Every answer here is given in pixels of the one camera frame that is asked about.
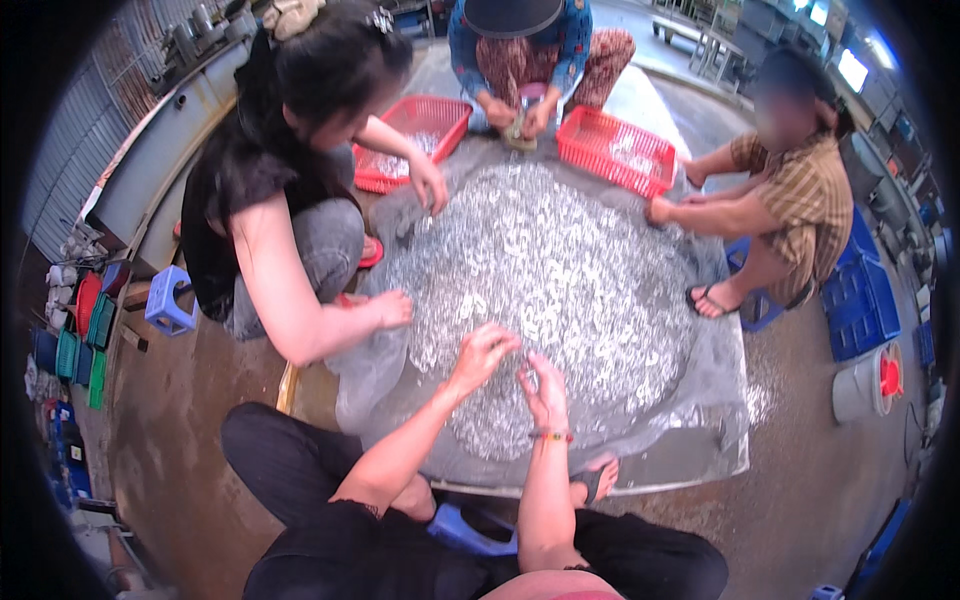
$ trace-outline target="hand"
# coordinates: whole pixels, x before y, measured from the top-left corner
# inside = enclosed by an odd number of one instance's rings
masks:
[[[547,121],[550,119],[550,106],[544,102],[527,110],[523,118],[521,134],[524,139],[534,139],[546,131]]]
[[[513,125],[516,120],[516,110],[513,110],[507,103],[496,98],[491,99],[487,103],[484,107],[484,112],[487,113],[487,121],[499,132]]]
[[[500,361],[520,348],[520,338],[493,321],[480,325],[464,336],[453,373],[447,379],[462,399],[490,379]]]
[[[424,210],[428,209],[429,199],[426,192],[429,189],[430,195],[433,196],[433,206],[429,208],[430,215],[436,217],[450,200],[444,174],[430,160],[430,156],[420,150],[417,150],[407,161],[410,163],[410,182],[414,186],[414,191],[417,192],[417,198],[420,199],[420,206],[423,206]]]
[[[680,204],[706,204],[707,202],[709,202],[709,197],[707,194],[694,193],[684,196],[684,199],[680,201]]]
[[[414,302],[403,290],[384,292],[368,300],[363,307],[377,315],[380,329],[403,327],[414,319]]]
[[[647,223],[652,226],[661,226],[672,221],[673,205],[663,196],[654,196],[647,201],[643,208],[643,216],[647,218]]]
[[[567,429],[569,421],[566,417],[566,386],[564,374],[550,364],[546,357],[530,352],[527,357],[528,365],[520,367],[516,372],[516,379],[520,388],[527,396],[527,406],[534,417],[536,427],[549,429]],[[540,379],[540,387],[534,384],[527,376],[527,367],[532,367]]]

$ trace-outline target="bracelet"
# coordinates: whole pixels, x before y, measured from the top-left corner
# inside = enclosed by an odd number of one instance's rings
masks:
[[[543,440],[545,442],[562,442],[566,441],[568,444],[573,442],[573,434],[569,430],[565,431],[551,431],[549,429],[535,429],[530,432],[531,440]]]

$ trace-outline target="woman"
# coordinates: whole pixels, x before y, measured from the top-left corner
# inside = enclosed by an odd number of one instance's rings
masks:
[[[447,192],[430,159],[373,116],[401,90],[413,57],[389,14],[368,2],[293,4],[270,8],[275,47],[261,30],[237,69],[237,108],[187,180],[181,241],[204,314],[238,340],[268,336],[304,365],[411,319],[400,291],[331,304],[379,244],[365,242],[349,192],[349,142],[406,158],[434,214]]]
[[[519,338],[497,324],[467,334],[449,379],[366,453],[356,438],[263,404],[230,411],[221,427],[224,454],[286,526],[253,567],[243,597],[716,600],[727,565],[709,542],[587,508],[610,492],[618,464],[608,457],[568,476],[564,377],[536,354],[529,367],[540,387],[517,374],[536,427],[518,555],[475,557],[427,534],[423,523],[435,507],[417,470],[457,406],[519,348]]]
[[[624,30],[593,31],[588,0],[458,0],[449,38],[465,94],[499,131],[516,120],[524,85],[548,84],[524,116],[527,139],[560,101],[603,108],[636,49]]]

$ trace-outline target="red basket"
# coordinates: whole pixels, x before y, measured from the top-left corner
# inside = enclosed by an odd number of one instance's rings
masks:
[[[86,274],[77,289],[77,330],[81,338],[86,335],[86,330],[90,327],[90,313],[93,312],[93,307],[97,303],[100,285],[100,278],[91,271]]]
[[[673,187],[677,175],[673,144],[596,108],[576,107],[557,131],[557,146],[563,160],[644,198]],[[637,165],[644,160],[649,168]]]
[[[380,119],[400,133],[435,133],[440,142],[430,158],[439,164],[450,156],[460,140],[467,134],[467,120],[473,112],[466,102],[439,98],[437,96],[407,96],[400,98]],[[410,181],[409,177],[389,177],[377,168],[383,156],[379,152],[353,146],[357,159],[353,182],[368,192],[386,194]]]

